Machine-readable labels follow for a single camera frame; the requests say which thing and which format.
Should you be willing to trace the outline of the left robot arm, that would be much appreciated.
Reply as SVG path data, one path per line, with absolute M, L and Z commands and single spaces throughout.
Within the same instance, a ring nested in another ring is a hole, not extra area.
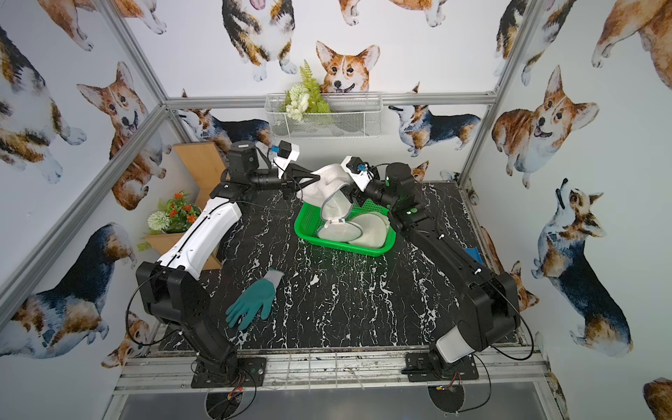
M 298 145 L 282 141 L 272 150 L 277 157 L 262 170 L 260 150 L 250 141 L 235 143 L 227 154 L 229 165 L 194 225 L 157 262 L 144 262 L 136 270 L 136 291 L 145 311 L 177 327 L 196 351 L 198 367 L 218 383 L 236 385 L 251 374 L 244 370 L 234 345 L 209 313 L 211 299 L 199 283 L 205 262 L 241 220 L 239 204 L 247 192 L 278 190 L 290 195 L 319 180 L 296 163 Z

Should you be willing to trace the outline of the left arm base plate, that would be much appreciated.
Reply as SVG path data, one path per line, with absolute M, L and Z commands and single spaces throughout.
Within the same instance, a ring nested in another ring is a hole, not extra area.
M 267 359 L 243 357 L 217 363 L 198 356 L 192 364 L 192 389 L 260 387 L 264 384 Z

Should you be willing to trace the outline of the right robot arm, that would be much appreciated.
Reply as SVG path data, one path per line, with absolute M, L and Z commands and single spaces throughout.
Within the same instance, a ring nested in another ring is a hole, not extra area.
M 392 229 L 420 249 L 455 287 L 455 326 L 430 345 L 428 353 L 436 376 L 518 329 L 522 318 L 514 278 L 495 273 L 448 237 L 439 217 L 416 199 L 416 180 L 407 164 L 388 164 L 386 178 L 358 157 L 347 159 L 343 168 L 358 188 L 350 194 L 352 199 L 387 208 Z

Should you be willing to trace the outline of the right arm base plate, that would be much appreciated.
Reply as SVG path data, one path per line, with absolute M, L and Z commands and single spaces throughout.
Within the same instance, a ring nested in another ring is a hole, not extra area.
M 466 356 L 457 362 L 444 362 L 437 352 L 407 353 L 401 370 L 411 383 L 478 380 L 480 375 L 474 357 Z

